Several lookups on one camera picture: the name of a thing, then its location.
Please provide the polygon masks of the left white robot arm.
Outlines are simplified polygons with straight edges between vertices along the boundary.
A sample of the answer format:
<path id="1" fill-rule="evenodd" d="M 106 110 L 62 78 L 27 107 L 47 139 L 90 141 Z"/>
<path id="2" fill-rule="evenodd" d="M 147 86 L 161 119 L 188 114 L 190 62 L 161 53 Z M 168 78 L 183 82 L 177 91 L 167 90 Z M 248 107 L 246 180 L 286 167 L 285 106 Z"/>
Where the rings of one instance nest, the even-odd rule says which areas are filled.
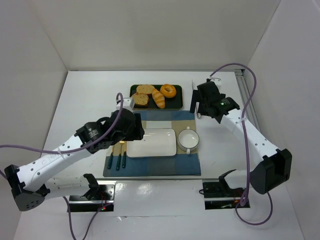
<path id="1" fill-rule="evenodd" d="M 72 164 L 120 141 L 142 140 L 144 133 L 139 113 L 127 109 L 116 110 L 111 117 L 87 122 L 52 154 L 46 154 L 27 165 L 9 165 L 4 173 L 18 209 L 21 212 L 29 211 L 52 198 L 95 198 L 102 187 L 93 174 L 62 178 L 56 175 Z"/>

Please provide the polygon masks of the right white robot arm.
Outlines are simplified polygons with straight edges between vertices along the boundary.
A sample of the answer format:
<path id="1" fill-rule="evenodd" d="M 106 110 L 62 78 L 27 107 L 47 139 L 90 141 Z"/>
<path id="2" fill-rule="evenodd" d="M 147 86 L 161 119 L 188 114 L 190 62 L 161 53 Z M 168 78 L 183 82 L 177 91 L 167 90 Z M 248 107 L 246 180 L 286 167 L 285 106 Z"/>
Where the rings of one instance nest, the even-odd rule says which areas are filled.
<path id="1" fill-rule="evenodd" d="M 279 149 L 242 115 L 240 106 L 213 81 L 207 81 L 192 91 L 190 112 L 215 119 L 239 141 L 244 142 L 245 153 L 252 164 L 248 170 L 230 170 L 220 176 L 230 189 L 244 188 L 250 184 L 264 195 L 284 182 L 291 174 L 292 154 Z"/>

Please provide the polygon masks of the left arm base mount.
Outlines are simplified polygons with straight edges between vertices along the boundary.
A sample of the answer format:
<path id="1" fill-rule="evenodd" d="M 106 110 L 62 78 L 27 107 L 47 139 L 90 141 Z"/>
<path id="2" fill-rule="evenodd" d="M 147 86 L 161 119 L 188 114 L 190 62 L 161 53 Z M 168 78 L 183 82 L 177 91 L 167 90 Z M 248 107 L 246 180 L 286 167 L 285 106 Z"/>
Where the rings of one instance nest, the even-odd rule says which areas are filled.
<path id="1" fill-rule="evenodd" d="M 72 213 L 114 211 L 116 183 L 113 181 L 98 181 L 91 173 L 83 175 L 88 182 L 89 190 L 82 195 L 70 195 L 68 199 Z"/>

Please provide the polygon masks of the striped croissant bread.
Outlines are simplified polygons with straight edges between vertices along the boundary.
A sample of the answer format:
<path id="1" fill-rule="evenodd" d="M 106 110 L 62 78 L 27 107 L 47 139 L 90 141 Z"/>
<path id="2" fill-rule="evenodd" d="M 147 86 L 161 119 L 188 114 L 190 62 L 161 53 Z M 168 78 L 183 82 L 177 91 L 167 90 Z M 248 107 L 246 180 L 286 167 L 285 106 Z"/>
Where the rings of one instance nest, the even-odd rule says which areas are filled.
<path id="1" fill-rule="evenodd" d="M 157 89 L 153 90 L 152 98 L 158 108 L 164 109 L 166 107 L 165 97 L 161 94 L 159 90 Z"/>

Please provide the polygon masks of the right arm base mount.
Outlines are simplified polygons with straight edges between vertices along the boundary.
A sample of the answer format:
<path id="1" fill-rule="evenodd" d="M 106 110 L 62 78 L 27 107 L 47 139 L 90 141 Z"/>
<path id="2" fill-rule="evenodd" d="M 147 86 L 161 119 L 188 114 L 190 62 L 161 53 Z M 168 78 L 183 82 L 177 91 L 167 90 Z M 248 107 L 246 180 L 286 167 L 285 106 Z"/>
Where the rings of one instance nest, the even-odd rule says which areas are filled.
<path id="1" fill-rule="evenodd" d="M 234 172 L 229 170 L 218 177 L 218 180 L 205 180 L 202 182 L 202 189 L 198 191 L 204 197 L 206 210 L 234 209 L 240 202 L 245 189 L 242 187 L 230 188 L 225 177 Z"/>

